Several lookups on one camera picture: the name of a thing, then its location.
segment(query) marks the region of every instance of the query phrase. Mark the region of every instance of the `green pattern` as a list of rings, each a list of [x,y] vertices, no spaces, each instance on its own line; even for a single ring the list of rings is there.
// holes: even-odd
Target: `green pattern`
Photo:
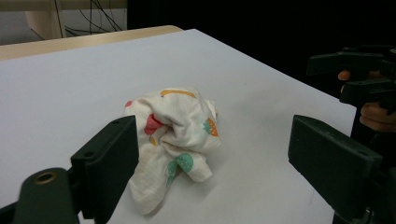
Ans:
[[[204,130],[208,133],[212,133],[212,127],[210,127],[209,120],[206,120],[204,123]]]
[[[170,161],[168,163],[168,178],[166,181],[167,188],[172,184],[173,180],[175,179],[176,168],[177,168],[177,163],[175,161]]]
[[[181,169],[186,173],[191,171],[192,166],[194,165],[194,160],[189,153],[182,153],[178,155],[175,160]]]

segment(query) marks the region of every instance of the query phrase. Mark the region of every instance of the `white table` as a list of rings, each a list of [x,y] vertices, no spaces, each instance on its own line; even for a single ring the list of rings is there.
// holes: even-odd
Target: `white table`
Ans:
[[[179,175],[147,217],[126,189],[110,223],[332,223],[333,210],[288,162],[292,116],[350,134],[356,109],[197,30],[0,62],[0,206],[32,173],[68,169],[128,100],[179,86],[217,102],[213,177]]]

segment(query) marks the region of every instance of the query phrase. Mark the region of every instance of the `white cloth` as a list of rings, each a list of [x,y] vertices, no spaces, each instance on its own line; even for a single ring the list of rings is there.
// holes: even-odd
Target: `white cloth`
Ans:
[[[220,146],[213,101],[193,87],[169,88],[129,101],[125,115],[135,115],[139,163],[129,181],[142,214],[163,200],[177,167],[195,182],[212,176],[205,153]]]

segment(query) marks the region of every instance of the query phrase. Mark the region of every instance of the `screw hole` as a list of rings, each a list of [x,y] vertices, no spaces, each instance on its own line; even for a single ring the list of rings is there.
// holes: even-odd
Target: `screw hole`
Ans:
[[[56,174],[55,172],[46,172],[36,177],[35,183],[37,185],[45,185],[49,182],[52,182],[54,179],[56,179],[57,176],[58,174]]]

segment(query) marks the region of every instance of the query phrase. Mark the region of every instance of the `black bracket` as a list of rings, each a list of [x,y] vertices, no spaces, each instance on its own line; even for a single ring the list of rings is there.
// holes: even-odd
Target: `black bracket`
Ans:
[[[378,223],[396,223],[396,167],[380,171],[383,158],[370,148],[320,120],[294,115],[288,156],[348,223],[363,219],[367,208]]]
[[[331,53],[315,55],[309,59],[306,74],[309,76],[336,74],[342,70],[352,73],[345,83],[340,102],[362,106],[380,102],[391,114],[396,111],[396,48],[394,46],[360,46],[344,48]],[[385,76],[366,80],[370,71]]]
[[[0,209],[0,222],[107,223],[138,164],[134,116],[115,119],[71,157],[72,167],[50,168],[28,177],[17,202]]]

